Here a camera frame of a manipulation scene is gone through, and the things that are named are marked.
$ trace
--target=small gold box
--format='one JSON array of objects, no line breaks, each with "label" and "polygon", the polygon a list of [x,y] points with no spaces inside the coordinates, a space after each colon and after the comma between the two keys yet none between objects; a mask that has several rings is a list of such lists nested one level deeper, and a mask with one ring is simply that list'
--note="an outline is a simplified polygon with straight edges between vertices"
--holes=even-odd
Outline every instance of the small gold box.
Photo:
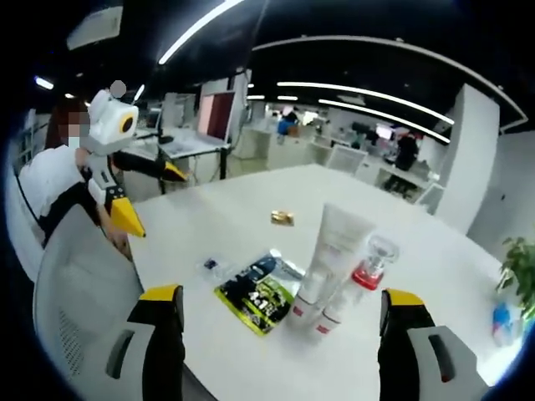
[{"label": "small gold box", "polygon": [[293,213],[287,211],[272,211],[271,222],[280,226],[293,226]]}]

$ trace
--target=black ceiling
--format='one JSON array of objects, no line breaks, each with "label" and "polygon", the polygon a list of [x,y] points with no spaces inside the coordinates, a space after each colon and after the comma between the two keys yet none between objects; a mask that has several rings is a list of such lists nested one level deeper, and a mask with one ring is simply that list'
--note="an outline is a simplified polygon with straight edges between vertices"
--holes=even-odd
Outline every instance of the black ceiling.
[{"label": "black ceiling", "polygon": [[[303,35],[354,35],[403,38],[405,43],[464,64],[501,85],[528,114],[530,121],[512,132],[535,127],[535,65],[520,54],[522,47],[517,44],[522,34],[518,29],[524,28],[527,14],[520,9],[514,12],[510,2],[484,7],[466,0],[244,0],[204,27],[167,64],[159,66],[157,60],[169,46],[219,3],[221,0],[125,0],[118,38],[68,51],[58,35],[55,45],[43,53],[35,67],[37,75],[54,82],[54,90],[34,88],[33,104],[50,108],[66,92],[89,100],[116,79],[133,91],[146,84],[144,96],[150,98],[168,91],[191,92],[196,84],[247,67],[255,83],[250,93],[265,94],[268,99],[295,94],[299,103],[316,104],[319,98],[341,101],[334,91],[276,86],[282,80],[308,81],[371,89],[445,114],[460,87],[469,83],[501,105],[502,125],[520,119],[517,111],[478,80],[405,49],[314,41],[252,51],[260,44]],[[515,26],[508,25],[510,21],[515,21]],[[74,26],[76,22],[65,24]],[[434,117],[406,106],[377,98],[364,100],[366,107],[429,129],[437,123]]]}]

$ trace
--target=white robot head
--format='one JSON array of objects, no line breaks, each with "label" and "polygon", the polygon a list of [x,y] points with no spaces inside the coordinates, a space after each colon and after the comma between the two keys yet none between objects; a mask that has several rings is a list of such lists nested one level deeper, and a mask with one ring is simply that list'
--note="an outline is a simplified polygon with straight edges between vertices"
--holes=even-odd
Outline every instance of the white robot head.
[{"label": "white robot head", "polygon": [[107,90],[100,90],[89,106],[89,135],[80,138],[80,145],[97,155],[121,150],[133,140],[138,117],[136,106],[120,102]]}]

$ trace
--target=round white table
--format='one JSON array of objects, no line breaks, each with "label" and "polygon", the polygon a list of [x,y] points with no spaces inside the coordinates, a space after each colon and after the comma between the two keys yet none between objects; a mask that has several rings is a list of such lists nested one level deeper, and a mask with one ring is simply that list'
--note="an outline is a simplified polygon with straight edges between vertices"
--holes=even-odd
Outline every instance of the round white table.
[{"label": "round white table", "polygon": [[[500,263],[419,208],[317,165],[218,181],[136,205],[146,238],[130,238],[143,287],[185,287],[186,365],[220,401],[379,399],[380,291],[368,295],[320,344],[282,322],[260,338],[213,294],[200,267],[219,256],[239,270],[270,248],[307,268],[322,209],[332,202],[375,223],[400,247],[383,287],[421,297],[436,325],[447,325],[478,357],[492,383],[499,354],[492,341],[493,292]],[[275,226],[273,210],[295,226]]]}]

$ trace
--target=brown hair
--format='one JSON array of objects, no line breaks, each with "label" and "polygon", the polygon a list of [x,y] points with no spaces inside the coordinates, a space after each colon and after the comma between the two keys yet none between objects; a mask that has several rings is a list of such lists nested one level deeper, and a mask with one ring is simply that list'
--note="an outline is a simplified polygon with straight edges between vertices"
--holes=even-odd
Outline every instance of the brown hair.
[{"label": "brown hair", "polygon": [[68,133],[67,130],[60,129],[60,127],[69,125],[69,121],[70,124],[73,123],[73,118],[69,117],[70,113],[87,113],[87,107],[79,99],[62,99],[52,110],[44,142],[45,149],[58,148],[64,144],[63,140]]}]

